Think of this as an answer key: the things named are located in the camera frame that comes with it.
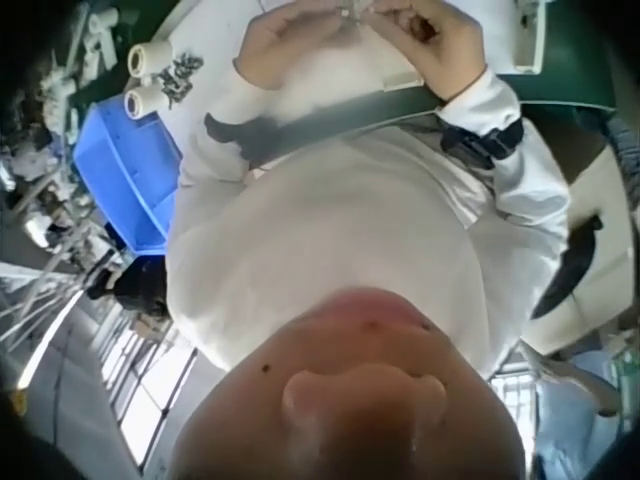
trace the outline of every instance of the white sleeve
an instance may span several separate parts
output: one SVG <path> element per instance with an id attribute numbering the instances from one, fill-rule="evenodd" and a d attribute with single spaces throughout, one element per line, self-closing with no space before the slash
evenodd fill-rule
<path id="1" fill-rule="evenodd" d="M 449 124 L 485 135 L 517 120 L 513 90 L 492 72 L 444 107 Z M 520 338 L 567 248 L 569 188 L 544 140 L 524 120 L 524 139 L 495 162 L 495 208 L 470 227 L 482 269 L 489 321 L 501 358 Z"/>
<path id="2" fill-rule="evenodd" d="M 276 92 L 262 90 L 244 80 L 231 68 L 216 89 L 215 100 L 207 111 L 222 127 L 239 126 L 264 113 Z M 210 135 L 205 118 L 191 134 L 189 148 L 180 165 L 174 218 L 171 224 L 167 265 L 175 270 L 190 242 L 184 240 L 218 215 L 244 190 L 248 162 L 233 141 L 221 143 Z"/>

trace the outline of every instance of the hand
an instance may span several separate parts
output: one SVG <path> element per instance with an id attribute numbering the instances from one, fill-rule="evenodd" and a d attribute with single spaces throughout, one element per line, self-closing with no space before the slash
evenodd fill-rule
<path id="1" fill-rule="evenodd" d="M 236 70 L 255 86 L 276 90 L 291 67 L 340 30 L 342 20 L 336 0 L 297 0 L 261 15 L 249 24 Z"/>
<path id="2" fill-rule="evenodd" d="M 487 68 L 482 28 L 443 0 L 376 0 L 363 19 L 447 102 Z"/>

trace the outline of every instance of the black watch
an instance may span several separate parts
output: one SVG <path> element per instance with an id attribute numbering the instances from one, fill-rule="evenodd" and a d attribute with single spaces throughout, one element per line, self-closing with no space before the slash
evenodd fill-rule
<path id="1" fill-rule="evenodd" d="M 476 157 L 481 166 L 493 168 L 493 162 L 510 157 L 524 139 L 524 125 L 519 118 L 506 130 L 493 129 L 484 137 L 459 127 L 447 126 L 442 135 L 440 146 L 445 153 L 454 153 L 462 148 Z"/>

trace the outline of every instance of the worker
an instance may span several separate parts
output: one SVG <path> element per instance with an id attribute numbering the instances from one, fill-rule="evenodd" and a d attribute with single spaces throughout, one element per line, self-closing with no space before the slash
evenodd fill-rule
<path id="1" fill-rule="evenodd" d="M 185 152 L 168 304 L 228 373 L 170 478 L 524 478 L 487 380 L 559 268 L 569 193 L 487 67 L 481 26 L 442 0 L 363 13 L 442 100 L 440 142 L 385 127 L 294 153 L 245 189 L 247 162 L 222 138 L 343 28 L 336 8 L 299 0 L 251 22 Z"/>
<path id="2" fill-rule="evenodd" d="M 93 301 L 113 295 L 123 309 L 152 317 L 153 325 L 169 319 L 167 273 L 161 256 L 138 257 L 122 272 L 104 268 L 86 293 Z"/>

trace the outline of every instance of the white spool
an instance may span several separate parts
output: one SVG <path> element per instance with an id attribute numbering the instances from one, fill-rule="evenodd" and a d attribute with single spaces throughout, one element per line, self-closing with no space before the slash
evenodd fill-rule
<path id="1" fill-rule="evenodd" d="M 133 120 L 139 120 L 168 106 L 169 98 L 162 92 L 162 87 L 158 84 L 134 88 L 124 96 L 124 108 L 129 118 Z"/>
<path id="2" fill-rule="evenodd" d="M 134 78 L 160 73 L 171 65 L 173 49 L 169 42 L 140 43 L 129 50 L 127 65 Z"/>
<path id="3" fill-rule="evenodd" d="M 93 35 L 103 33 L 118 24 L 120 15 L 115 8 L 107 8 L 101 13 L 93 13 L 89 17 L 89 32 Z"/>

